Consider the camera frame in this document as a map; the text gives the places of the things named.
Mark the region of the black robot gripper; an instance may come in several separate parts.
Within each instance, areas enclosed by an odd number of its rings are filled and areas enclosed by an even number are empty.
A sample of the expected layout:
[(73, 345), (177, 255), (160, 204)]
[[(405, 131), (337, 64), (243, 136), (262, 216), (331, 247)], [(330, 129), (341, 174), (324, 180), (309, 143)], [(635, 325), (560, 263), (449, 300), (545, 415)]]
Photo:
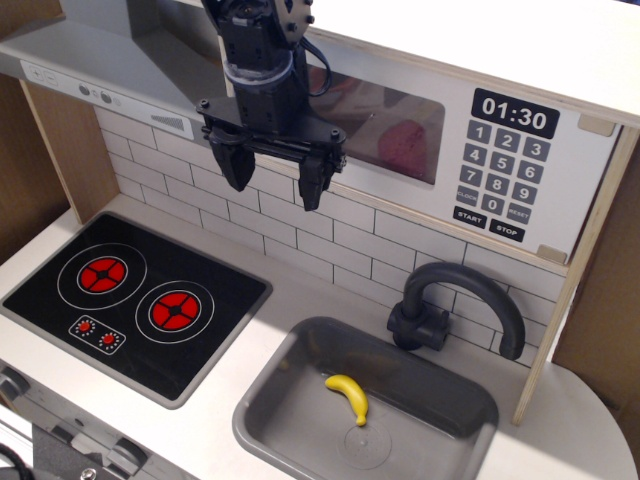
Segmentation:
[(196, 105), (202, 132), (228, 184), (243, 191), (265, 154), (299, 165), (298, 188), (305, 211), (314, 211), (333, 174), (346, 163), (346, 133), (310, 105), (304, 59), (286, 59), (272, 70), (240, 69), (227, 62), (233, 98), (203, 99)]

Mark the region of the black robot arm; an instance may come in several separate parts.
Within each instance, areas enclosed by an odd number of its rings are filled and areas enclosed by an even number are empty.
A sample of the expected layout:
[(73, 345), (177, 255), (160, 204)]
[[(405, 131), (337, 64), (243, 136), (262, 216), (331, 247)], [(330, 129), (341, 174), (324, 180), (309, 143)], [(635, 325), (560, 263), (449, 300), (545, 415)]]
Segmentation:
[(310, 105), (327, 92), (332, 73), (312, 90), (306, 56), (324, 55), (305, 37), (314, 21), (308, 1), (206, 1), (206, 13), (222, 39), (223, 70), (234, 95), (203, 99), (202, 129), (229, 185), (243, 190), (256, 154), (295, 162), (306, 210), (318, 208), (334, 173), (346, 163), (346, 134)]

